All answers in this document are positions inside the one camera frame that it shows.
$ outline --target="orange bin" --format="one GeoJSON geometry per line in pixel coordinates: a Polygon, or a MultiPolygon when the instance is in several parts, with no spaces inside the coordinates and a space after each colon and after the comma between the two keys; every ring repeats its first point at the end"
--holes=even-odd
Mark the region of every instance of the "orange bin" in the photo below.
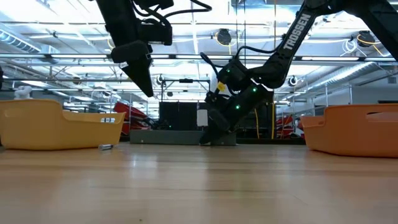
{"type": "Polygon", "coordinates": [[[54,150],[119,144],[124,113],[63,111],[54,100],[0,101],[0,137],[7,149],[54,150]],[[104,123],[113,118],[113,123],[104,123]]]}
{"type": "Polygon", "coordinates": [[[331,106],[302,116],[307,146],[341,156],[398,157],[398,104],[331,106]]]}

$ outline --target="black equipment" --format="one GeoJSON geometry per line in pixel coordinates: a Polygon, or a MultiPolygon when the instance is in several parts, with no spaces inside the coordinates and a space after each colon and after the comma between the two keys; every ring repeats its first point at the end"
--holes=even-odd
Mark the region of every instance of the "black equipment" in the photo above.
{"type": "Polygon", "coordinates": [[[340,11],[361,18],[398,60],[398,13],[387,0],[305,0],[296,20],[275,50],[266,51],[242,46],[219,73],[216,70],[219,66],[214,65],[201,53],[202,58],[213,67],[218,81],[225,84],[233,95],[230,98],[220,96],[219,89],[208,92],[205,101],[209,104],[209,116],[215,125],[208,127],[200,139],[200,144],[232,133],[239,121],[257,105],[263,102],[272,103],[273,89],[284,84],[292,59],[315,19],[340,11]],[[247,69],[239,61],[242,49],[273,55],[263,66],[247,69]]]}
{"type": "Polygon", "coordinates": [[[150,79],[149,67],[153,59],[150,56],[150,44],[172,45],[173,30],[167,18],[182,13],[208,12],[211,7],[197,0],[191,2],[204,9],[187,9],[171,12],[165,16],[157,13],[159,9],[167,9],[174,5],[173,0],[96,0],[104,17],[106,30],[110,33],[115,48],[111,57],[114,63],[127,62],[123,72],[148,96],[154,91],[150,79]],[[136,4],[147,12],[137,9],[136,4]],[[136,13],[142,17],[154,16],[156,19],[138,19],[136,13]]]}

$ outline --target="ceiling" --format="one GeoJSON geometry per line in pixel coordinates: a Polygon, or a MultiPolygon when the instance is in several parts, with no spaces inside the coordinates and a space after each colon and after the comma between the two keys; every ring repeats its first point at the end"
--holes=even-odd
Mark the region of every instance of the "ceiling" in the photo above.
{"type": "MultiPolygon", "coordinates": [[[[166,14],[173,11],[190,9],[189,0],[174,0],[175,6],[164,11],[166,14]]],[[[279,1],[274,10],[273,2],[261,7],[249,5],[247,8],[232,7],[230,0],[202,0],[209,4],[213,10],[191,14],[181,14],[169,18],[173,26],[173,44],[171,46],[153,45],[155,54],[198,55],[204,52],[208,55],[233,55],[238,47],[250,45],[251,47],[271,50],[280,42],[282,34],[286,33],[295,19],[295,12],[300,9],[302,1],[279,1]],[[213,38],[219,29],[229,29],[232,36],[230,47],[217,43],[213,38]]],[[[113,45],[112,40],[104,28],[104,20],[95,1],[87,0],[0,0],[0,30],[7,29],[14,35],[41,49],[41,54],[48,53],[49,47],[52,53],[60,54],[109,54],[113,45]]],[[[319,17],[311,31],[311,35],[300,46],[298,56],[319,57],[390,57],[382,46],[377,44],[381,54],[373,47],[362,48],[348,43],[351,37],[356,38],[360,30],[369,30],[365,23],[345,12],[319,17]]],[[[26,54],[4,42],[0,43],[0,54],[26,54]]],[[[260,55],[252,51],[246,51],[246,55],[260,55]]],[[[133,94],[135,101],[149,102],[149,112],[157,116],[156,98],[147,98],[138,87],[131,82],[107,82],[114,79],[125,80],[128,77],[121,72],[120,66],[108,59],[76,59],[60,58],[58,63],[49,63],[36,58],[6,58],[2,57],[2,66],[9,67],[7,73],[10,78],[52,78],[71,79],[80,77],[83,79],[100,80],[103,82],[82,82],[77,85],[73,82],[47,82],[54,88],[86,89],[79,92],[79,96],[93,98],[98,102],[112,103],[114,100],[129,101],[129,95],[133,94]],[[109,90],[128,90],[125,93],[113,91],[113,97],[104,98],[103,95],[93,94],[89,90],[103,88],[109,90]]],[[[248,68],[260,66],[265,60],[248,60],[248,68]]],[[[352,66],[350,63],[341,62],[311,62],[294,63],[289,76],[295,76],[300,81],[295,88],[284,85],[280,91],[295,91],[334,72],[342,67],[352,66]]],[[[168,79],[192,78],[197,80],[211,80],[216,83],[211,67],[203,63],[199,58],[195,60],[161,59],[155,58],[150,68],[155,93],[161,98],[158,90],[161,86],[156,84],[159,75],[168,79]]],[[[165,95],[167,100],[203,100],[208,86],[199,83],[174,83],[168,87],[173,91],[173,97],[165,95]]],[[[82,101],[71,98],[72,91],[58,91],[66,96],[69,101],[82,101]]],[[[277,94],[278,99],[284,97],[283,93],[277,94]]]]}

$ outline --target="wooden table surface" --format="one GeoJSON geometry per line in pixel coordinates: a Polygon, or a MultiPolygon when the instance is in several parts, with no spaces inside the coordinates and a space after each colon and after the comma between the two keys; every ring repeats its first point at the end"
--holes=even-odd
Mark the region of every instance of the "wooden table surface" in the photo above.
{"type": "Polygon", "coordinates": [[[3,151],[0,223],[398,223],[398,160],[305,146],[3,151]]]}

